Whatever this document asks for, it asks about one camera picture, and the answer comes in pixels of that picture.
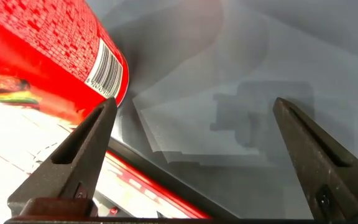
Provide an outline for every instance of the red printed graphic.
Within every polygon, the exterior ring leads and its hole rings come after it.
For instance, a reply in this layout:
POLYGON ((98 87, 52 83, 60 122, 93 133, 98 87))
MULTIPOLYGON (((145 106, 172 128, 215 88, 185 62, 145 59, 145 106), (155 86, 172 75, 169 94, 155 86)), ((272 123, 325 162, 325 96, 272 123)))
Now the red printed graphic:
POLYGON ((108 97, 119 105, 128 81, 125 58, 84 0, 0 0, 0 102, 78 124, 108 97), (10 80, 21 88, 7 91, 10 80))
POLYGON ((0 24, 85 81, 99 38, 98 23, 82 1, 0 0, 0 24))

